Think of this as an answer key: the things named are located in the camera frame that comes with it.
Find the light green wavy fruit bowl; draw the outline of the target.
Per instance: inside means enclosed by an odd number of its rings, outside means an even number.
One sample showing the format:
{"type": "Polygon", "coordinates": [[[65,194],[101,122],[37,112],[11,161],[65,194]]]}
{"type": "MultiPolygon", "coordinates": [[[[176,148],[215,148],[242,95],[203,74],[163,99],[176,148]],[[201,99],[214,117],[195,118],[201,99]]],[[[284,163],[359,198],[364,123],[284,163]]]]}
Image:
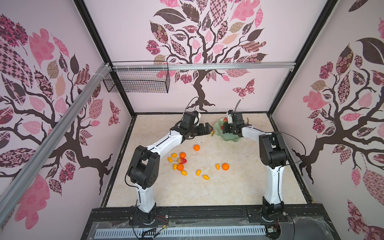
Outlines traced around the light green wavy fruit bowl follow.
{"type": "Polygon", "coordinates": [[[239,137],[237,134],[232,133],[231,131],[226,131],[226,126],[223,122],[223,119],[224,118],[219,119],[214,124],[215,135],[219,136],[225,142],[239,142],[241,137],[239,137]]]}

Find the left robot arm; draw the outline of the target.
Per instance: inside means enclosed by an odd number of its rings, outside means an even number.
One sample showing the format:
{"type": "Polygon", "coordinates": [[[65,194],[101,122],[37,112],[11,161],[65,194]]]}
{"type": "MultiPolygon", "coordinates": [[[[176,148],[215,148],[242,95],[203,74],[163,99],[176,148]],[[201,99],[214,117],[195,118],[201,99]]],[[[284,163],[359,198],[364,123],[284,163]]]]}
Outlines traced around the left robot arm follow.
{"type": "Polygon", "coordinates": [[[200,122],[198,111],[184,112],[182,118],[157,142],[137,146],[125,175],[126,185],[137,193],[138,219],[145,225],[155,221],[157,204],[154,198],[154,184],[160,174],[161,160],[175,147],[186,140],[212,133],[209,123],[200,122]]]}

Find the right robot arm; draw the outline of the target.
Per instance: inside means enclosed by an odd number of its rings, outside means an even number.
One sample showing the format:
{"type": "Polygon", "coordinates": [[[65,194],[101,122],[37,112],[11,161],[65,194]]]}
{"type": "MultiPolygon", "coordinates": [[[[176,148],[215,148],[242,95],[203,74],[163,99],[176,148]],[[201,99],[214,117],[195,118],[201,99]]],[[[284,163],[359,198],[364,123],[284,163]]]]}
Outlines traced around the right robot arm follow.
{"type": "Polygon", "coordinates": [[[271,222],[284,211],[283,173],[289,152],[279,132],[265,132],[246,123],[241,112],[229,110],[223,133],[251,139],[259,143],[260,159],[266,166],[266,192],[261,209],[262,218],[271,222]]]}

